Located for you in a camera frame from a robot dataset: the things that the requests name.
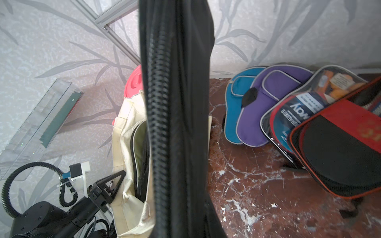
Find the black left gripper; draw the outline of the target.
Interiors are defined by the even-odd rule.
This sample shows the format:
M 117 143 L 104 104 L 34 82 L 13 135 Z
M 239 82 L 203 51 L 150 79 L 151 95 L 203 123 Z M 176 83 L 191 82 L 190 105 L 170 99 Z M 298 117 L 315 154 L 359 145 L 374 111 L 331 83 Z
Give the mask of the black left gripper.
M 89 186 L 87 189 L 88 197 L 81 198 L 69 210 L 71 223 L 75 226 L 84 226 L 99 210 L 108 211 L 107 204 L 114 201 L 125 176 L 126 172 L 122 170 Z

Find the canvas tote bag starry print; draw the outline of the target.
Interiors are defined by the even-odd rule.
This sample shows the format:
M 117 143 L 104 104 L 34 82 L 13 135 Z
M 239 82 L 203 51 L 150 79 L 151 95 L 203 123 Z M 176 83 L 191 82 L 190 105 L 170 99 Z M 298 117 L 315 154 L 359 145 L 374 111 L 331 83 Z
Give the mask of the canvas tote bag starry print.
M 134 128 L 146 121 L 144 93 L 136 99 L 127 99 L 124 115 L 114 120 L 112 134 L 113 171 L 125 171 L 126 176 L 111 203 L 118 238 L 148 238 L 155 225 L 153 175 L 149 171 L 146 200 L 135 196 L 134 168 L 131 154 L 131 136 Z

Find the black zipper paddle case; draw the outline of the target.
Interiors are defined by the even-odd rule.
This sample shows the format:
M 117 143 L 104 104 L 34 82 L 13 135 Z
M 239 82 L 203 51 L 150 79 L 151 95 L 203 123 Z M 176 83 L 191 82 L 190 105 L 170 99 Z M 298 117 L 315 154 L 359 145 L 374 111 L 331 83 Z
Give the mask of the black zipper paddle case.
M 139 27 L 156 212 L 151 236 L 224 238 L 206 187 L 215 42 L 208 2 L 140 1 Z

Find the blue paddle case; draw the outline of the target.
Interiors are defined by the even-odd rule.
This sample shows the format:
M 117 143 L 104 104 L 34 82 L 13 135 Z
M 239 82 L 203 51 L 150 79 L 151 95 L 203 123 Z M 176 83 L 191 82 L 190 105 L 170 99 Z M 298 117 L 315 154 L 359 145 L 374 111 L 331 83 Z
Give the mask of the blue paddle case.
M 244 94 L 250 89 L 252 83 L 265 66 L 256 66 L 236 74 L 228 81 L 225 90 L 226 114 L 223 119 L 222 129 L 225 138 L 232 144 L 241 145 L 236 133 L 238 118 L 241 113 L 241 104 Z

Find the red trimmed paddle case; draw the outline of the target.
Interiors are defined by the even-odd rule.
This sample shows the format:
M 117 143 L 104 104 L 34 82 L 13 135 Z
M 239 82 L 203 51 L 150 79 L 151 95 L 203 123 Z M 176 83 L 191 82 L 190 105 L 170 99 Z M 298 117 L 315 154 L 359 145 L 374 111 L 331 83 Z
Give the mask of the red trimmed paddle case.
M 354 218 L 364 196 L 381 188 L 381 80 L 376 78 L 293 129 L 288 143 L 312 178 L 346 198 Z

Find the clear paddle case teal paddle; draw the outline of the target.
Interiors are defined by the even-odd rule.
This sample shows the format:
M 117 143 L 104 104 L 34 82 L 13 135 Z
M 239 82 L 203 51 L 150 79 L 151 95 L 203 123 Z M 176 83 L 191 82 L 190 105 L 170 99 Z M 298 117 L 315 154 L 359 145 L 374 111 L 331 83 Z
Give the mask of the clear paddle case teal paddle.
M 342 66 L 326 65 L 262 116 L 261 130 L 269 142 L 286 158 L 285 168 L 297 170 L 304 168 L 287 141 L 291 131 L 366 83 L 368 83 L 366 79 Z

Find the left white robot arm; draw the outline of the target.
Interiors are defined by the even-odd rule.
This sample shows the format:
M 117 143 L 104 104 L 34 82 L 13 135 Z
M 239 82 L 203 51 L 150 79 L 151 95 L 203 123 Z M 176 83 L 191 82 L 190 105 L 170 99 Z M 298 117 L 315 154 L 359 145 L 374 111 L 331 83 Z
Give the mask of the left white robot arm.
M 19 213 L 12 206 L 10 189 L 13 181 L 24 170 L 32 167 L 48 168 L 58 174 L 60 179 L 59 202 L 64 211 L 49 202 L 42 201 Z M 107 212 L 108 205 L 117 197 L 117 193 L 126 176 L 126 171 L 119 171 L 96 181 L 93 185 L 85 186 L 83 198 L 71 184 L 76 179 L 86 180 L 90 172 L 89 162 L 73 164 L 69 172 L 64 173 L 58 167 L 45 162 L 32 162 L 13 171 L 6 179 L 2 188 L 2 205 L 6 213 L 13 218 L 10 236 L 12 238 L 73 238 L 88 225 L 86 238 L 116 238 L 114 223 L 97 219 L 99 212 Z

